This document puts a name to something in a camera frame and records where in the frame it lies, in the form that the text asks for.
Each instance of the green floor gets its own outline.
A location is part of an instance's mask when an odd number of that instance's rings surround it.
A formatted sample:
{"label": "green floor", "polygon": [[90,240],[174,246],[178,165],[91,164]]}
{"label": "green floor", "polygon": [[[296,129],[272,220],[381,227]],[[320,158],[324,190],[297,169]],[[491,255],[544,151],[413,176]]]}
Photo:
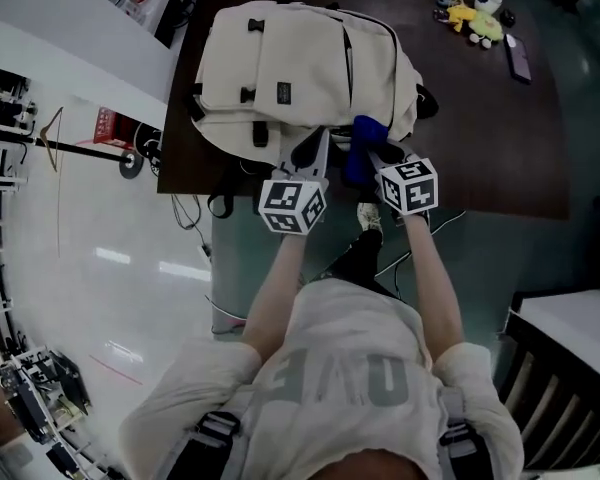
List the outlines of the green floor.
{"label": "green floor", "polygon": [[[458,293],[467,338],[487,346],[495,343],[516,290],[571,287],[590,280],[587,250],[597,232],[592,200],[600,195],[600,0],[582,0],[581,16],[568,15],[548,0],[517,1],[525,2],[535,17],[556,79],[568,140],[571,219],[468,212],[436,236]],[[331,203],[327,212],[309,239],[306,278],[327,266],[359,233],[352,206]],[[434,226],[453,213],[437,210]],[[380,266],[408,247],[402,232],[388,218],[385,222]],[[213,298],[218,305],[246,314],[278,240],[253,215],[250,200],[237,201],[230,219],[214,222]],[[392,272],[379,280],[393,291]],[[398,282],[403,299],[415,305],[410,262],[401,266]],[[224,317],[215,316],[216,330],[225,330]]]}

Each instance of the person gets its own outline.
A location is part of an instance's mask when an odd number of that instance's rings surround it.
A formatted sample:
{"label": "person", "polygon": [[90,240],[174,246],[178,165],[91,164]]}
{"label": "person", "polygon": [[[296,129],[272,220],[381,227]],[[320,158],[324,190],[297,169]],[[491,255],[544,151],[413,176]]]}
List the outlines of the person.
{"label": "person", "polygon": [[223,478],[442,478],[446,389],[459,390],[465,421],[489,444],[493,477],[519,478],[520,432],[498,400],[489,351],[464,341],[428,218],[404,217],[417,312],[374,280],[383,240],[378,208],[359,204],[358,219],[359,238],[300,291],[307,237],[283,238],[240,342],[184,345],[122,424],[133,480],[220,478],[207,469],[210,449],[192,453],[183,444],[211,411],[237,415],[244,438],[239,471]]}

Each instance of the red box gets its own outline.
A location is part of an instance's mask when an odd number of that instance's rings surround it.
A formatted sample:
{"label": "red box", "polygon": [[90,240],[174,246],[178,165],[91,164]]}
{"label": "red box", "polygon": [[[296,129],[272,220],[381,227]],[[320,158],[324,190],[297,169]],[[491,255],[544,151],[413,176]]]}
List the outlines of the red box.
{"label": "red box", "polygon": [[113,110],[100,107],[96,129],[93,134],[94,144],[109,144],[122,149],[134,149],[133,138],[140,123],[135,119],[118,114]]}

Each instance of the white mug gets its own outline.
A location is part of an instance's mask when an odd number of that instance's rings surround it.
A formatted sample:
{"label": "white mug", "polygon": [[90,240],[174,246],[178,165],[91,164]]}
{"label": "white mug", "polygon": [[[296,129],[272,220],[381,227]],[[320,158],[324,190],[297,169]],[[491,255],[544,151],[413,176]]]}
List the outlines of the white mug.
{"label": "white mug", "polygon": [[475,0],[474,7],[478,11],[494,14],[502,5],[502,0]]}

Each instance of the shoe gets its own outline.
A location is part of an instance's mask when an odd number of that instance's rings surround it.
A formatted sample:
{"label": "shoe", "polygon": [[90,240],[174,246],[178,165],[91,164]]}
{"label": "shoe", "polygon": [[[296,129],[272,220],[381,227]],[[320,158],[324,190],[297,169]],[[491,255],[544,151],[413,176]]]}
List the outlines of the shoe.
{"label": "shoe", "polygon": [[382,233],[380,212],[378,206],[373,203],[358,203],[358,222],[362,226],[362,231],[375,229]]}

